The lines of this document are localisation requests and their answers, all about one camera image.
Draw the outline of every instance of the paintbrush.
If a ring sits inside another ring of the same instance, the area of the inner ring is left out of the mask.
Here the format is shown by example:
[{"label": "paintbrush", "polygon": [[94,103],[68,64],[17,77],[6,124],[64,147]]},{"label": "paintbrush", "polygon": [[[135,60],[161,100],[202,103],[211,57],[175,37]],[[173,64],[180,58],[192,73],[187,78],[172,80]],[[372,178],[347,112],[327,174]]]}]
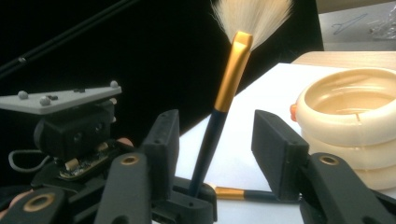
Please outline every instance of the paintbrush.
[{"label": "paintbrush", "polygon": [[299,203],[298,201],[280,201],[273,192],[254,189],[234,189],[208,184],[215,192],[218,199],[233,201],[249,201],[257,203]]},{"label": "paintbrush", "polygon": [[291,0],[219,0],[213,5],[220,27],[232,46],[195,164],[190,196],[196,197],[204,183],[250,52],[279,28],[289,17],[290,8]]}]

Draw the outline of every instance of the cream plastic ring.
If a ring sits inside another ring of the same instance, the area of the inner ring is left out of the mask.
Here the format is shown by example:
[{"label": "cream plastic ring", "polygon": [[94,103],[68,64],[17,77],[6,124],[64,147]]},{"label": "cream plastic ring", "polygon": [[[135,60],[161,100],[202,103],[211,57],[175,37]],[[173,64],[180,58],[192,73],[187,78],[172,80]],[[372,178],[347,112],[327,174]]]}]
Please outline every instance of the cream plastic ring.
[{"label": "cream plastic ring", "polygon": [[377,170],[354,170],[369,189],[391,189],[396,186],[396,166]]},{"label": "cream plastic ring", "polygon": [[302,129],[335,146],[376,145],[396,136],[396,72],[352,69],[320,79],[298,98]]},{"label": "cream plastic ring", "polygon": [[302,136],[309,144],[310,154],[333,154],[345,160],[352,169],[374,170],[396,165],[396,140],[372,146],[338,147],[320,142],[305,132]]}]

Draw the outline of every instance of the white surface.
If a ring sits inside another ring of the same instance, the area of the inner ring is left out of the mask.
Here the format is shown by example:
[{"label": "white surface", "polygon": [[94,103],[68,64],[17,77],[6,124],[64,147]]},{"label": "white surface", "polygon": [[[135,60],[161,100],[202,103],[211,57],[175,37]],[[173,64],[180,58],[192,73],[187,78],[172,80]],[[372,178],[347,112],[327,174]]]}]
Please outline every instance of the white surface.
[{"label": "white surface", "polygon": [[[315,80],[344,69],[278,64],[233,100],[218,149],[205,182],[240,189],[270,190],[250,149],[256,109],[272,112],[301,133],[291,121],[289,108],[300,92]],[[180,137],[177,176],[191,178],[208,118]],[[387,190],[396,196],[396,189]],[[218,223],[303,223],[298,205],[222,201]]]},{"label": "white surface", "polygon": [[385,21],[396,1],[319,14],[325,50],[396,50],[396,40],[376,40],[370,29]]}]

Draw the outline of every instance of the black brush handle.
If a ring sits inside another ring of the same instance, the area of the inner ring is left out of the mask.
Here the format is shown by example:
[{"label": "black brush handle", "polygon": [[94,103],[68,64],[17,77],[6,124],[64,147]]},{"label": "black brush handle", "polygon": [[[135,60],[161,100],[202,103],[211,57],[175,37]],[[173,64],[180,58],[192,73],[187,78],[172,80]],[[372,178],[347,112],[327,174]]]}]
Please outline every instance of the black brush handle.
[{"label": "black brush handle", "polygon": [[262,191],[262,190],[245,190],[244,198],[246,201],[253,201],[253,202],[266,202],[266,203],[280,202],[276,198],[273,192]]},{"label": "black brush handle", "polygon": [[228,112],[220,112],[216,109],[212,111],[190,183],[189,195],[192,197],[198,195],[199,189],[204,183],[210,162],[212,162],[216,147],[218,146],[227,115]]}]

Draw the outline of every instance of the brush bristles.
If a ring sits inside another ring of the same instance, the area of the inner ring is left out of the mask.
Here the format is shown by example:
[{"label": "brush bristles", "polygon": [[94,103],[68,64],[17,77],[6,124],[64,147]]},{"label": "brush bristles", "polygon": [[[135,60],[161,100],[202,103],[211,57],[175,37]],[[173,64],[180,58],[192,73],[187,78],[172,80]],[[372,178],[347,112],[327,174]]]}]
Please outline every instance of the brush bristles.
[{"label": "brush bristles", "polygon": [[291,5],[291,0],[219,0],[212,7],[230,42],[242,31],[253,35],[254,50],[290,16]]}]

